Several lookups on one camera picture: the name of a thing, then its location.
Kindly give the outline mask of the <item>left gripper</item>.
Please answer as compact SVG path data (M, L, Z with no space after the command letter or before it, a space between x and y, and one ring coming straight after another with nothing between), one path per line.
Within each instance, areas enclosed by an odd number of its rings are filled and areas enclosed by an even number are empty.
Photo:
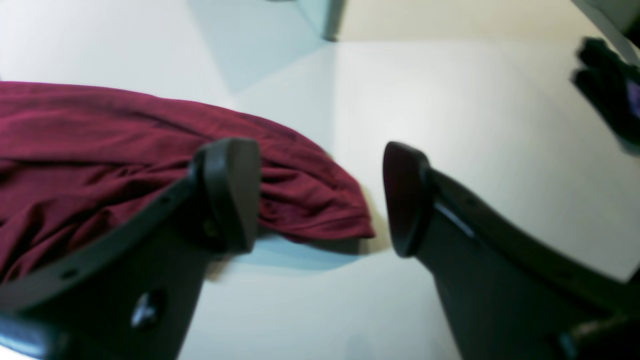
M585 37L576 51L574 86L627 144L639 145L639 68L625 62L602 38Z

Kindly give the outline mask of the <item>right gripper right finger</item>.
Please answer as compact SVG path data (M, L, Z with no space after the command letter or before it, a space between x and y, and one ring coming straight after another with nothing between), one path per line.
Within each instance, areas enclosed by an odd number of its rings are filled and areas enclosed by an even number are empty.
M382 177L393 248L431 273L464 360L639 358L638 274L560 255L404 143L387 143Z

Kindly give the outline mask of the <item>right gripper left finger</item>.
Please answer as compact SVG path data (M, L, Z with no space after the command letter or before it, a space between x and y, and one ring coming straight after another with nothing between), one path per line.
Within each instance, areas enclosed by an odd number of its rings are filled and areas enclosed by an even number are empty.
M1 349L31 360L174 360L208 266L253 250L258 142L202 146L184 178L89 246L1 287Z

